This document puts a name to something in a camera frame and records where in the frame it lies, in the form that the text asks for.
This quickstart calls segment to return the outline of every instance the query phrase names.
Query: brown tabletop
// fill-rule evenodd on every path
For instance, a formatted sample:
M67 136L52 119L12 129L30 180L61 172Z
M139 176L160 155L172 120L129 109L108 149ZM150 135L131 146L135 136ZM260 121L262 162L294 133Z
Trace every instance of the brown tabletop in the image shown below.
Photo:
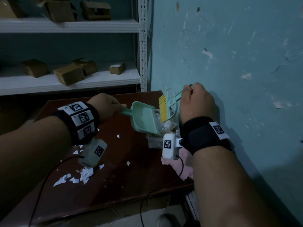
M153 105L159 108L158 98L161 91L131 93L115 95L120 103L126 103L130 108L132 102ZM48 101L36 120L45 118L55 112L58 107L76 101L86 102L90 98L63 99ZM96 138L104 140L108 147L99 164L104 164L102 169L97 168L94 175L84 185L83 182L74 184L67 181L64 184L53 187L54 183L65 174L80 178L82 166L78 159L71 159L58 167L47 180L42 192L33 224L56 218L78 214L90 210L104 208L118 202L127 202L144 198L151 191L152 195L180 188L192 187L193 181L187 179L183 182L178 178L171 166L162 165L161 149L149 149L146 134L136 132L130 123L130 118L117 114L113 118L99 126ZM79 147L73 147L66 155ZM15 226L27 224L32 214L38 192L39 183L1 222L1 226Z

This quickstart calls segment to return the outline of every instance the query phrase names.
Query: metal shelf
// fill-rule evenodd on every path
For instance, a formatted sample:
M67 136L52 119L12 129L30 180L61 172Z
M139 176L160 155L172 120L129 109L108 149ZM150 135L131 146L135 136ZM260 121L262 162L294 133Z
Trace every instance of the metal shelf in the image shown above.
M125 62L126 70L121 75L109 72L108 67L112 64L97 64L98 72L69 86L61 84L54 74L34 78L26 75L20 67L4 68L0 71L0 95L64 91L140 83L140 75L133 61ZM64 65L49 65L52 70L62 66Z
M139 23L134 19L54 23L48 18L1 18L0 33L139 33Z

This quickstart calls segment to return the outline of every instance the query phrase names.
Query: black wrist strap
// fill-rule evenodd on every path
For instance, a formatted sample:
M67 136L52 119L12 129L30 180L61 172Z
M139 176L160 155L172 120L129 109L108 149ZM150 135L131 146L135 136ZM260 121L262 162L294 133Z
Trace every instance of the black wrist strap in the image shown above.
M192 155L200 149L210 146L222 146L231 150L227 139L220 140L219 136L226 135L221 126L209 117L201 116L187 121L183 126L183 146Z
M75 106L79 109L73 111L74 113L67 114L64 111L64 108ZM58 117L65 123L71 135L72 145L86 144L98 133L100 116L98 111L89 103L76 102L58 109L52 116Z

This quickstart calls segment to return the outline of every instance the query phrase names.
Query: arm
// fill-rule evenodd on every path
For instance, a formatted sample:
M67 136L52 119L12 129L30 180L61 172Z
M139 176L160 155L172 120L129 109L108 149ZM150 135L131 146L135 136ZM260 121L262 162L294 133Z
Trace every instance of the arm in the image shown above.
M195 83L184 87L180 116L214 119L214 98ZM280 226L276 214L255 190L252 181L229 150L212 146L194 153L194 184L201 226Z
M99 94L88 101L100 120L126 108L114 97ZM50 116L0 136L0 210L13 208L71 149L67 126Z

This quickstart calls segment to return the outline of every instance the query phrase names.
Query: blue painted wall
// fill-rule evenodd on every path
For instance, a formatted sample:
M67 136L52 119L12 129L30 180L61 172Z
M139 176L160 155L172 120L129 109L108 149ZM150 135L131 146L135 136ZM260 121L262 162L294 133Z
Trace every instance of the blue painted wall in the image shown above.
M78 20L83 19L80 1L71 0ZM111 5L114 20L131 19L131 0L90 0ZM42 17L41 9L30 0L20 0L31 17ZM0 34L0 65L16 66L36 58L48 64L66 64L85 57L96 62L133 61L132 34Z
M149 0L150 89L201 82L240 162L293 225L303 223L302 5Z

